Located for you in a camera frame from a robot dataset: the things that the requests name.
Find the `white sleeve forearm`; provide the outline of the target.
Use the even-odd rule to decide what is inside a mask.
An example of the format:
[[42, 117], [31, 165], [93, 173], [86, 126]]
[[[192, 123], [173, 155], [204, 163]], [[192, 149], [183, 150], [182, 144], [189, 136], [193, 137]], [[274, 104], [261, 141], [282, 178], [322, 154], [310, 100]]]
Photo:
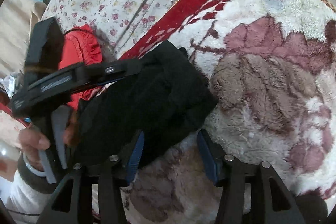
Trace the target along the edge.
[[18, 160], [10, 195], [5, 202], [15, 223], [36, 223], [58, 184], [50, 184], [23, 153]]

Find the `person left hand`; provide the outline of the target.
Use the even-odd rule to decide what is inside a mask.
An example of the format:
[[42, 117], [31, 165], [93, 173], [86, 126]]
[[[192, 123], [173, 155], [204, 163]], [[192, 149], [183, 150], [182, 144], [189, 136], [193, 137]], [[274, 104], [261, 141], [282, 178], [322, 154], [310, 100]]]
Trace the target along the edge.
[[[73, 111], [68, 121], [68, 126], [63, 134], [65, 145], [74, 147], [79, 142], [77, 134], [77, 111]], [[46, 150], [50, 147], [50, 141], [39, 130], [30, 126], [20, 131], [19, 143], [22, 146], [23, 154], [26, 156], [30, 165], [38, 171], [44, 171], [39, 150]]]

